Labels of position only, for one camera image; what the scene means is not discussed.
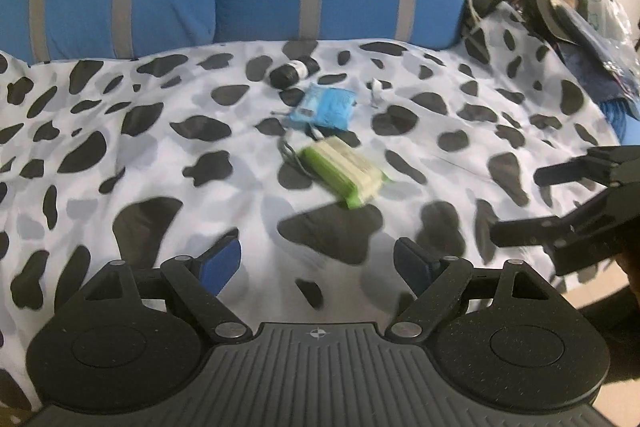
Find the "white label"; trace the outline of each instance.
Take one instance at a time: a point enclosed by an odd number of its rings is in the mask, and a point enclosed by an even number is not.
[[[298,78],[303,80],[304,78],[309,76],[309,70],[307,70],[305,63],[300,62],[299,60],[292,60],[289,62],[289,66],[293,66],[293,68],[298,72]]]

